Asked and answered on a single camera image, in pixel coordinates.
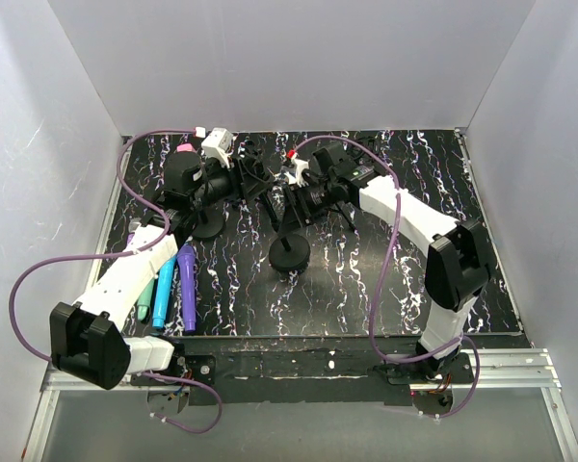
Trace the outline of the black tripod stand with ring clamp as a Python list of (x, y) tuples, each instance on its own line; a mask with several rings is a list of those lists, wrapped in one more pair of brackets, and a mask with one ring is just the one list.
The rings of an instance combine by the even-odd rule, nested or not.
[(276, 209), (270, 198), (270, 194), (267, 189), (247, 189), (243, 188), (242, 197), (245, 201), (256, 200), (263, 205), (264, 211), (267, 214), (269, 221), (273, 229), (277, 232), (280, 226), (280, 217), (278, 216)]

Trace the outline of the black round-base clip stand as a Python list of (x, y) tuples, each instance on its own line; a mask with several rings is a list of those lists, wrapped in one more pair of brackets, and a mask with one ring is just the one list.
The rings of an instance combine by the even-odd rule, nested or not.
[(219, 237), (225, 229), (225, 218), (216, 202), (197, 200), (192, 204), (190, 236), (198, 242), (209, 242)]

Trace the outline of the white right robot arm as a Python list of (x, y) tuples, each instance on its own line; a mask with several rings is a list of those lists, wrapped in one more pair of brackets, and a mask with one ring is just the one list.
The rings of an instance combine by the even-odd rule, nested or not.
[(452, 369), (450, 356), (460, 346), (469, 310), (495, 273), (486, 228), (476, 220), (458, 221), (438, 212), (402, 189), (398, 176), (374, 153), (361, 161), (334, 140), (313, 156), (316, 171), (296, 151), (283, 163), (284, 212), (270, 264), (283, 272), (303, 268), (308, 245), (296, 230), (324, 218), (339, 203), (390, 224), (394, 237), (406, 237), (426, 256), (424, 283), (431, 299), (415, 355), (394, 361), (417, 363), (418, 374), (428, 382), (442, 380)]

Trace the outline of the mint green microphone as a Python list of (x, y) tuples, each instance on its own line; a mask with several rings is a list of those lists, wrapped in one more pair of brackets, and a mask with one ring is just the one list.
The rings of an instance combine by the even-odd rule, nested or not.
[(153, 297), (155, 295), (156, 279), (152, 278), (140, 294), (137, 303), (137, 320), (141, 323), (148, 321), (153, 310)]

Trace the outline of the black front mounting rail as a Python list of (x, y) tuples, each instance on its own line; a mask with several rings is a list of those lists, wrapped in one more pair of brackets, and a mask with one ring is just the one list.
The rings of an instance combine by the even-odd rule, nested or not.
[(411, 406), (407, 384), (392, 384), (366, 336), (183, 336), (189, 355), (215, 360), (223, 403), (377, 402)]

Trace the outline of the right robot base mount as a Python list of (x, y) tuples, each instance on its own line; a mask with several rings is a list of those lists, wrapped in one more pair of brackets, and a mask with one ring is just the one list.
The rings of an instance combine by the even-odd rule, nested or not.
[[(473, 398), (481, 378), (481, 364), (473, 366), (469, 355), (459, 353), (435, 371), (428, 364), (380, 364), (377, 374), (389, 385), (408, 386), (410, 409), (420, 418), (450, 418)], [(465, 397), (455, 402), (454, 385), (468, 385)]]

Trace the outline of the solid purple microphone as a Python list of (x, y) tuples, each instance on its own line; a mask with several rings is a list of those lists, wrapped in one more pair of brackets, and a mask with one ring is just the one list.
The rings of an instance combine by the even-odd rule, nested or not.
[(176, 255), (176, 263), (180, 276), (181, 313), (184, 331), (192, 333), (197, 329), (195, 250), (189, 244), (183, 244)]

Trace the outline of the cyan blue microphone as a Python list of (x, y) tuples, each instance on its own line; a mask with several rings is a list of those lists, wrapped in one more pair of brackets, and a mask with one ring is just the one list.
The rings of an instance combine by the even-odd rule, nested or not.
[(162, 329), (166, 322), (167, 310), (171, 296), (172, 279), (176, 257), (171, 257), (161, 268), (156, 283), (156, 294), (152, 309), (152, 327)]

